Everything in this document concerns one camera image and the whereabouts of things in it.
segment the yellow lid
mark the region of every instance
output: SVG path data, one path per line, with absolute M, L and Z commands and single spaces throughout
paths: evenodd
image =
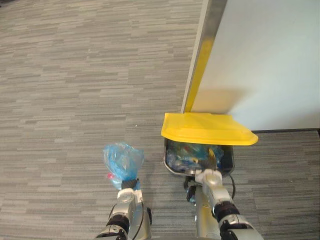
M 258 136 L 230 115 L 185 112 L 166 113 L 161 135 L 176 142 L 248 146 Z

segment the wall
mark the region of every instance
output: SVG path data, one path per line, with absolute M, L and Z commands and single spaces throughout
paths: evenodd
M 191 111 L 319 128 L 319 30 L 318 0 L 228 0 Z

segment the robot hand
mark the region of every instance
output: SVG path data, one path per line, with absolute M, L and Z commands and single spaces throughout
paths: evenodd
M 202 191 L 207 195 L 214 217 L 219 223 L 222 240 L 263 240 L 257 230 L 240 215 L 227 189 L 222 183 L 219 171 L 197 170 L 195 181 L 202 184 Z

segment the plastic bag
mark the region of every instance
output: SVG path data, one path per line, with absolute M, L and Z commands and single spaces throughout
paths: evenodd
M 125 143 L 106 145 L 103 149 L 103 161 L 110 173 L 108 178 L 117 189 L 122 181 L 134 180 L 144 162 L 144 151 Z
M 187 143 L 168 140 L 166 150 L 166 163 L 176 172 L 190 170 L 204 170 L 212 168 L 209 149 L 214 153 L 216 166 L 221 167 L 224 151 L 219 145 Z

